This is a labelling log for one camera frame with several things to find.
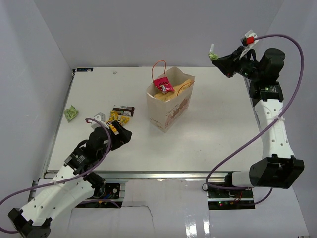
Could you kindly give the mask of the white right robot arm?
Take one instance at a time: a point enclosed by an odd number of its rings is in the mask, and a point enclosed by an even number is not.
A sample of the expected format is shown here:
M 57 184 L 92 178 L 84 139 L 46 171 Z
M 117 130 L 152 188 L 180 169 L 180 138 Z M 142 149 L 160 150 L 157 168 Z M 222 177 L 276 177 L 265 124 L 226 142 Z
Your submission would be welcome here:
M 229 172 L 225 177 L 224 193 L 231 198 L 242 187 L 270 187 L 288 189 L 304 170 L 303 160 L 296 159 L 290 147 L 284 117 L 283 93 L 277 81 L 284 66 L 285 53 L 267 49 L 260 61 L 254 50 L 243 53 L 238 47 L 233 53 L 212 59 L 212 63 L 228 78 L 239 74 L 250 82 L 249 96 L 258 122 L 263 156 L 250 168 Z

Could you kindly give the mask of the large brown chips bag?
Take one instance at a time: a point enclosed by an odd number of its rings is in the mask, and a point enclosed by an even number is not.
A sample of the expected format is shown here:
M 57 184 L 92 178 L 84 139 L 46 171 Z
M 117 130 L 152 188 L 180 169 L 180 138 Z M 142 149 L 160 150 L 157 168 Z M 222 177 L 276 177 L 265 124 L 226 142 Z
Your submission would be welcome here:
M 186 80 L 185 82 L 183 82 L 180 85 L 177 85 L 174 87 L 174 92 L 167 92 L 167 93 L 156 93 L 154 95 L 154 98 L 163 102 L 168 102 L 174 98 L 176 98 L 177 96 L 180 96 L 185 90 L 187 90 L 192 84 L 194 83 L 194 81 L 192 81 L 191 79 Z

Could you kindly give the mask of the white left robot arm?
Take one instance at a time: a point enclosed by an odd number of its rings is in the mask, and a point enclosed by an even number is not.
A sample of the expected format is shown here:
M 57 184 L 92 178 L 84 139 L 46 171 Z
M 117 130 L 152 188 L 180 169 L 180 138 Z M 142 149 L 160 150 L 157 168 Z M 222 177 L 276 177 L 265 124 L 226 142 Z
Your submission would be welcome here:
M 53 221 L 88 198 L 104 194 L 106 181 L 93 170 L 114 151 L 127 144 L 132 132 L 114 121 L 113 132 L 97 119 L 87 118 L 96 127 L 89 138 L 81 141 L 50 183 L 34 187 L 37 195 L 22 208 L 13 208 L 8 217 L 15 232 L 23 238 L 46 238 Z

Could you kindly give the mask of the red snack packet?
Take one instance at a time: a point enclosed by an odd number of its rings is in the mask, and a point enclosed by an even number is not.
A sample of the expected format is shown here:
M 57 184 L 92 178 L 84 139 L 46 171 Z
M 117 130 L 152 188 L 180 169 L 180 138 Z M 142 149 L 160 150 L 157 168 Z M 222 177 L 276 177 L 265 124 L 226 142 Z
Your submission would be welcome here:
M 169 82 L 168 77 L 162 77 L 155 79 L 153 81 L 154 86 L 159 89 L 163 94 L 169 93 L 169 92 L 175 92 L 173 86 Z

